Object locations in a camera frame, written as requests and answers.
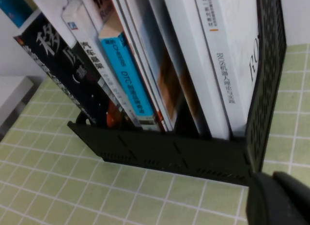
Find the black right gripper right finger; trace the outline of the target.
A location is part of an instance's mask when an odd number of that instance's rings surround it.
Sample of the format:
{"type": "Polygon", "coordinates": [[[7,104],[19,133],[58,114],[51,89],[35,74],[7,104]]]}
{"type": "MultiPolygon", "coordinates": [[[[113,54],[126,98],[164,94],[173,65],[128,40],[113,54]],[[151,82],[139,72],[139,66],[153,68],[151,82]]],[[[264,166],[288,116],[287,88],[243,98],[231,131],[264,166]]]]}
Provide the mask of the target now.
{"type": "Polygon", "coordinates": [[[285,172],[274,172],[273,179],[281,186],[297,211],[310,224],[310,187],[285,172]]]}

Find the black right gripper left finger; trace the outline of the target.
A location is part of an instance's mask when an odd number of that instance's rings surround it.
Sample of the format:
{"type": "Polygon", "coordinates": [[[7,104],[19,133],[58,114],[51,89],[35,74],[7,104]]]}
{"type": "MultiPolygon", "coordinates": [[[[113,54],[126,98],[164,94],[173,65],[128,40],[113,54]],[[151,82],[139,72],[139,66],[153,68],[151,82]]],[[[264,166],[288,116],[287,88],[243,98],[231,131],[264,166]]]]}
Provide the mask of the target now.
{"type": "Polygon", "coordinates": [[[304,225],[297,211],[273,174],[257,173],[249,183],[246,215],[250,225],[304,225]]]}

